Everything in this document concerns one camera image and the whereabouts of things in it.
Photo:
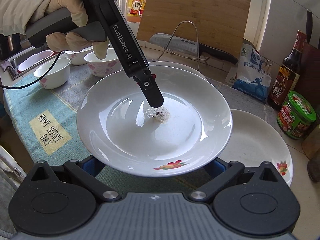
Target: stainless steel sink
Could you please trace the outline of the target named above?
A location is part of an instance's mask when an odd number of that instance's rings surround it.
[[[29,57],[31,57],[32,55],[34,54],[37,54],[41,51],[44,51],[44,50],[47,50],[48,48],[42,46],[41,48],[35,48],[35,47],[30,47],[28,49],[25,49],[19,53],[17,53],[16,55],[10,57],[9,59],[7,59],[7,61],[9,61],[12,65],[12,67],[9,67],[8,68],[8,71],[10,73],[10,76],[12,77],[13,80],[17,79],[18,77],[28,73],[30,70],[38,67],[39,65],[53,59],[54,57],[56,57],[56,55],[53,55],[49,58],[46,58],[45,60],[37,63],[37,64],[34,64],[32,67],[28,68],[27,70],[21,72],[21,73],[18,73],[17,69],[18,69],[18,66],[24,62],[25,60],[27,60]]]

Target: fruit pattern on plate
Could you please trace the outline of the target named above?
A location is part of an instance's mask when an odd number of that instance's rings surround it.
[[[187,165],[187,163],[183,163],[182,161],[176,161],[174,163],[168,163],[167,165],[162,165],[159,168],[153,168],[154,170],[169,170],[179,168],[181,166]]]
[[[285,161],[277,163],[277,170],[279,171],[279,173],[282,176],[284,176],[286,174],[286,172],[288,171],[287,167],[288,167],[288,165]]]

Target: metal screw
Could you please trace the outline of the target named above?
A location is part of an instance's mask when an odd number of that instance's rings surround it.
[[[102,195],[107,199],[114,199],[119,196],[119,193],[115,192],[113,190],[108,190],[108,191],[104,192]]]
[[[201,199],[204,199],[207,194],[202,192],[202,191],[194,191],[190,194],[190,196],[193,198],[193,199],[198,199],[198,200],[201,200]]]

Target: white plate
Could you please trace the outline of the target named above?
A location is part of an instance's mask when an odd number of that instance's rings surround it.
[[[163,106],[151,108],[123,70],[113,73],[90,88],[78,108],[82,142],[106,165],[139,176],[174,176],[204,166],[231,136],[227,102],[213,85],[188,71],[150,70]]]
[[[232,109],[233,131],[228,145],[219,155],[225,162],[239,161],[246,167],[272,162],[290,186],[293,165],[289,149],[277,131],[261,118]]]
[[[189,71],[193,74],[196,74],[199,77],[202,77],[203,79],[207,80],[204,75],[202,75],[199,71],[195,70],[194,68],[188,67],[183,64],[175,63],[175,62],[169,62],[169,61],[152,61],[149,62],[150,66],[167,66],[167,67],[175,67],[179,69],[183,69],[186,71]]]

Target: black knife handle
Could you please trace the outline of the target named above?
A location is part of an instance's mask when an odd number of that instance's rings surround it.
[[[238,63],[238,59],[230,53],[199,43],[199,55],[201,55],[203,52],[206,52],[217,59],[228,61],[234,65]]]
[[[307,43],[310,43],[311,35],[312,35],[312,28],[313,28],[313,19],[312,19],[312,11],[307,11]]]

